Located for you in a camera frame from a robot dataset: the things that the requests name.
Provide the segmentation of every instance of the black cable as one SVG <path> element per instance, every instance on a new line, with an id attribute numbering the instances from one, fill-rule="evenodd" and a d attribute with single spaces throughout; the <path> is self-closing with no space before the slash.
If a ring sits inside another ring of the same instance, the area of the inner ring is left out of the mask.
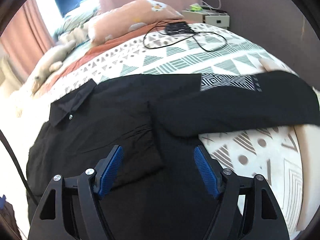
<path id="1" fill-rule="evenodd" d="M 165 48 L 165 47 L 168 47 L 168 46 L 177 44 L 177 43 L 179 43 L 179 42 L 181 42 L 181 41 L 187 40 L 187 39 L 189 39 L 189 38 L 193 38 L 201 49 L 203 49 L 203 50 L 206 51 L 206 52 L 214 52 L 214 51 L 216 51 L 217 49 L 222 49 L 222 48 L 223 48 L 224 46 L 226 46 L 227 43 L 228 43 L 227 39 L 226 39 L 225 37 L 223 37 L 222 35 L 218 34 L 218 33 L 214 33 L 214 32 L 195 32 L 195 31 L 193 31 L 193 33 L 190 33 L 191 35 L 190 35 L 189 37 L 183 38 L 182 40 L 179 40 L 179 41 L 177 41 L 177 42 L 175 42 L 175 43 L 168 44 L 168 45 L 164 45 L 164 46 L 161 46 L 161 47 L 156 47 L 156 48 L 147 47 L 147 46 L 145 45 L 145 40 L 146 40 L 146 38 L 147 38 L 147 35 L 148 35 L 153 29 L 155 29 L 155 28 L 158 28 L 158 27 L 166 27 L 166 25 L 158 25 L 159 23 L 167 23 L 167 24 L 169 24 L 169 22 L 164 22 L 164 21 L 157 22 L 157 23 L 156 23 L 156 26 L 152 27 L 152 28 L 146 33 L 146 35 L 144 35 L 144 37 L 143 37 L 142 43 L 143 43 L 143 46 L 144 46 L 145 48 L 147 48 L 147 49 L 160 49 L 160 48 Z M 214 50 L 207 50 L 207 49 L 203 48 L 203 47 L 199 44 L 199 42 L 196 40 L 195 36 L 196 36 L 198 33 L 212 33 L 212 34 L 215 34 L 215 35 L 217 35 L 217 36 L 222 37 L 225 42 L 224 42 L 224 44 L 223 44 L 222 46 L 220 46 L 220 47 L 218 47 L 218 48 L 215 48 Z"/>
<path id="2" fill-rule="evenodd" d="M 36 206 L 37 206 L 37 205 L 38 205 L 38 201 L 36 200 L 35 195 L 33 195 L 33 193 L 32 193 L 32 191 L 31 191 L 31 189 L 30 189 L 30 187 L 29 187 L 26 179 L 24 178 L 24 175 L 23 175 L 23 173 L 22 173 L 22 169 L 21 169 L 21 167 L 20 167 L 20 165 L 19 165 L 19 162 L 18 162 L 16 156 L 14 155 L 13 150 L 12 150 L 9 142 L 7 141 L 7 138 L 4 136 L 4 134 L 2 133 L 1 130 L 0 130 L 0 141 L 3 143 L 4 147 L 6 148 L 6 150 L 7 150 L 8 153 L 9 153 L 9 155 L 10 155 L 10 157 L 11 157 L 14 165 L 16 166 L 17 171 L 18 171 L 18 173 L 19 173 L 19 175 L 20 175 L 20 178 L 21 178 L 21 180 L 22 180 L 22 182 L 23 182 L 23 185 L 25 186 L 25 188 L 26 188 L 26 190 L 27 190 L 27 192 L 28 192 L 28 195 L 30 196 L 30 198 L 32 199 L 32 201 L 33 201 L 33 202 L 36 204 Z"/>

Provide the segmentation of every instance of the plush toy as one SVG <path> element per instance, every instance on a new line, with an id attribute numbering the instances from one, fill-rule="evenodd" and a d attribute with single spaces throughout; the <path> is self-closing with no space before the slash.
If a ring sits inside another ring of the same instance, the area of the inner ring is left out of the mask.
<path id="1" fill-rule="evenodd" d="M 35 69 L 29 76 L 26 83 L 30 84 L 32 94 L 35 94 L 42 84 L 47 80 L 50 74 L 57 71 L 62 66 L 62 61 L 66 58 L 73 48 L 76 41 L 72 40 L 64 45 L 57 45 L 49 49 L 39 60 Z"/>

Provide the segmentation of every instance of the silver bolt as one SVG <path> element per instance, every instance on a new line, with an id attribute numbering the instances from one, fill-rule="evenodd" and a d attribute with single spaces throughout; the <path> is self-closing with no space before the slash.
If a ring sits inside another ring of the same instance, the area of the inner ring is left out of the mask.
<path id="1" fill-rule="evenodd" d="M 54 181 L 58 181 L 58 180 L 60 180 L 60 179 L 61 179 L 61 175 L 56 175 L 56 176 L 53 177 L 53 180 L 54 180 Z"/>
<path id="2" fill-rule="evenodd" d="M 94 169 L 87 169 L 86 171 L 85 171 L 85 174 L 87 174 L 87 175 L 91 175 L 91 174 L 93 174 L 94 173 Z"/>
<path id="3" fill-rule="evenodd" d="M 232 170 L 230 169 L 223 169 L 223 173 L 226 174 L 226 175 L 230 175 L 232 173 Z"/>
<path id="4" fill-rule="evenodd" d="M 257 178 L 257 180 L 263 181 L 263 176 L 260 175 L 260 174 L 258 174 L 258 175 L 256 176 L 256 178 Z"/>

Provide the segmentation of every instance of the blue object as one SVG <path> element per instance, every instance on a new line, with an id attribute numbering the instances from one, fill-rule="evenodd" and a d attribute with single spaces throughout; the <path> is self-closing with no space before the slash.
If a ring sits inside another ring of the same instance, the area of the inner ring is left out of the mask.
<path id="1" fill-rule="evenodd" d="M 4 204 L 5 204 L 5 195 L 3 195 L 2 197 L 0 197 L 0 209 L 2 210 L 4 208 Z"/>
<path id="2" fill-rule="evenodd" d="M 100 177 L 100 185 L 98 189 L 99 198 L 103 198 L 111 190 L 112 184 L 116 179 L 118 169 L 123 160 L 123 149 L 119 146 L 114 152 L 109 164 Z"/>
<path id="3" fill-rule="evenodd" d="M 199 147 L 195 148 L 193 158 L 195 160 L 195 163 L 198 167 L 198 170 L 200 172 L 204 185 L 207 188 L 208 193 L 215 198 L 219 197 L 220 192 L 217 186 L 217 178 Z"/>

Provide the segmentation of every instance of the patterned bed sheet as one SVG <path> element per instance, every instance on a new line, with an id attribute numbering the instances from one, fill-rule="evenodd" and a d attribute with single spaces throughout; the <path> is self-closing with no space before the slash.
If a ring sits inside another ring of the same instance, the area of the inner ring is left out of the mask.
<path id="1" fill-rule="evenodd" d="M 129 40 L 108 50 L 76 71 L 59 79 L 45 95 L 50 102 L 80 87 L 92 78 L 96 83 L 132 74 L 217 73 L 227 75 L 252 74 L 262 71 L 259 58 L 274 60 L 281 68 L 293 72 L 262 47 L 218 27 L 191 24 L 194 31 L 215 32 L 224 36 L 201 33 L 199 44 L 214 52 L 202 50 L 192 39 L 173 44 L 185 35 L 166 36 L 150 33 L 145 44 L 143 37 Z M 293 127 L 261 128 L 257 130 L 199 135 L 212 158 L 238 175 L 265 176 L 282 209 L 289 234 L 295 232 L 302 204 L 302 164 L 298 140 Z M 244 196 L 238 205 L 243 209 Z"/>

